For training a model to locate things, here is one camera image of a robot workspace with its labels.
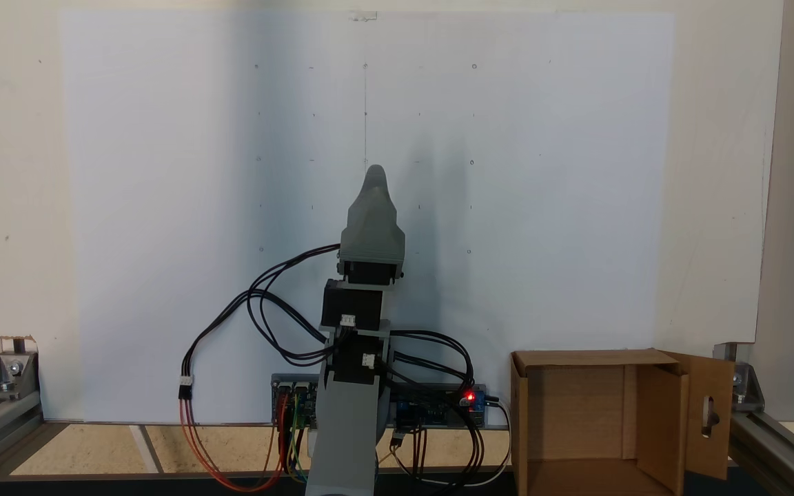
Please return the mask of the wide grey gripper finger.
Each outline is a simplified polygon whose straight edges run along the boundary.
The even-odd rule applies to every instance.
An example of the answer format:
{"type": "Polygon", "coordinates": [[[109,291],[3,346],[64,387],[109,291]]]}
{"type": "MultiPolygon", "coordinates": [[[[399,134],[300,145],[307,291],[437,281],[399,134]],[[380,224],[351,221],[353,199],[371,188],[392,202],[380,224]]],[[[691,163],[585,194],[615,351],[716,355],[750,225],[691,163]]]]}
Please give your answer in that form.
{"type": "Polygon", "coordinates": [[[381,165],[371,165],[349,206],[340,235],[339,261],[401,266],[404,260],[405,233],[397,223],[387,173],[381,165]]]}

